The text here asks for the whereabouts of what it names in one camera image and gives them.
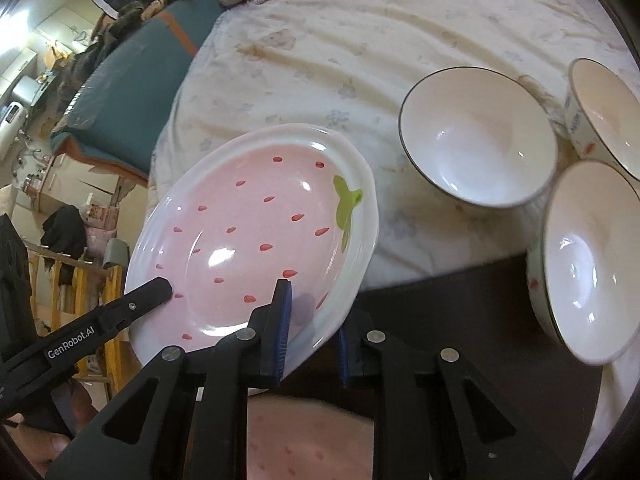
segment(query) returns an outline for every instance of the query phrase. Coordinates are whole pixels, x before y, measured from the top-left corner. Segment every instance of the white bowl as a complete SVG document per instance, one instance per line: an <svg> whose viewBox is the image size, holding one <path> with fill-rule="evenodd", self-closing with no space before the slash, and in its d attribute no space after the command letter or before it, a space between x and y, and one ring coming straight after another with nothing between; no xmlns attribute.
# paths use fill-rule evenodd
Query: white bowl
<svg viewBox="0 0 640 480"><path fill-rule="evenodd" d="M580 58L569 66L564 103L580 158L609 164L640 190L640 103L607 67Z"/></svg>
<svg viewBox="0 0 640 480"><path fill-rule="evenodd" d="M581 161L554 188L529 251L533 310L580 361L611 362L640 323L640 200L613 168Z"/></svg>
<svg viewBox="0 0 640 480"><path fill-rule="evenodd" d="M475 67L428 75L407 94L399 130L409 159L465 203L511 208L551 180L558 146L538 102L507 76Z"/></svg>

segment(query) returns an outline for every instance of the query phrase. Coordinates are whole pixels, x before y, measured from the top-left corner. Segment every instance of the pink plate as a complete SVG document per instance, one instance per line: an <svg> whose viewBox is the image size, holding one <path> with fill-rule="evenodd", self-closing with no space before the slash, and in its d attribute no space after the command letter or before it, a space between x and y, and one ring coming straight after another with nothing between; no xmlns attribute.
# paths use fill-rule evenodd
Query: pink plate
<svg viewBox="0 0 640 480"><path fill-rule="evenodd" d="M285 373L340 327L378 235L370 168L337 132L284 124L238 137L172 188L146 224L127 290L156 276L174 296L134 323L146 364L168 345L215 345L293 288Z"/></svg>

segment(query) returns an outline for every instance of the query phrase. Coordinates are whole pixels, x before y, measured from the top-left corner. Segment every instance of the hand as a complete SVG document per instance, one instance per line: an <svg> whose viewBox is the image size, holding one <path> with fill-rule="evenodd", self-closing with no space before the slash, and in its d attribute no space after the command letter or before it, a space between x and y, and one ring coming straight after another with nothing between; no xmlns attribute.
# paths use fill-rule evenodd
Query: hand
<svg viewBox="0 0 640 480"><path fill-rule="evenodd" d="M78 422L76 431L79 432L98 412L91 404L89 392L79 383L76 383L71 403ZM17 428L7 428L7 431L25 458L42 476L46 474L51 462L69 444L69 439L64 435L31 428L22 424L22 421Z"/></svg>

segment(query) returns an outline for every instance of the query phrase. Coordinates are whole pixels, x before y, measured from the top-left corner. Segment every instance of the bed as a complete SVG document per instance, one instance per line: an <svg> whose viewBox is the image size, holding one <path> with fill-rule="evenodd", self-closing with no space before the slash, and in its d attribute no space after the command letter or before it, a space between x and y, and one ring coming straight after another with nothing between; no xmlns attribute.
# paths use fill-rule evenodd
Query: bed
<svg viewBox="0 0 640 480"><path fill-rule="evenodd" d="M152 160L149 211L198 160L270 124L342 132L373 169L380 237L363 288L413 282L526 250L546 195L512 214L471 219L414 170L398 137L408 90L431 72L473 65L502 72L545 106L559 170L569 63L608 66L640 96L634 58L597 0L273 0L223 13L178 91ZM639 378L640 341L603 373L580 471Z"/></svg>

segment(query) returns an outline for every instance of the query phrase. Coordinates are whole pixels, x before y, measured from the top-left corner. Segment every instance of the plate rim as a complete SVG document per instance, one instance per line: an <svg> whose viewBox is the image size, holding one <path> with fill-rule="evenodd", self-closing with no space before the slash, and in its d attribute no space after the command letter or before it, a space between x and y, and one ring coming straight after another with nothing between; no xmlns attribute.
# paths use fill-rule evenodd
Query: plate rim
<svg viewBox="0 0 640 480"><path fill-rule="evenodd" d="M285 361L284 376L300 366L311 354L326 342L342 325L353 304L364 274L369 266L374 248L378 240L380 219L378 201L376 197L373 172L362 154L340 132L322 126L306 123L287 123L267 126L252 132L237 136L217 149L201 158L194 166L185 172L168 191L165 197L159 201L138 237L132 253L129 271L126 279L126 292L143 284L143 271L136 271L136 264L142 258L139 247L148 243L153 231L154 220L161 218L158 215L171 202L172 197L182 194L185 189L193 187L197 182L206 178L209 173L216 171L220 165L236 158L241 153L250 152L256 148L263 148L272 144L298 144L308 146L309 142L324 140L334 145L328 158L340 171L350 188L359 187L365 192L365 199L354 209L354 215L358 217L358 225L362 229L351 231L351 237L345 251L343 269L351 269L350 272L338 272L334 286L324 300L323 308L316 311L313 319L300 332L289 341L287 357ZM146 354L142 349L140 340L136 336L136 327L143 321L137 320L130 331L130 342L134 353L142 362L141 355ZM153 356L143 362L146 364Z"/></svg>

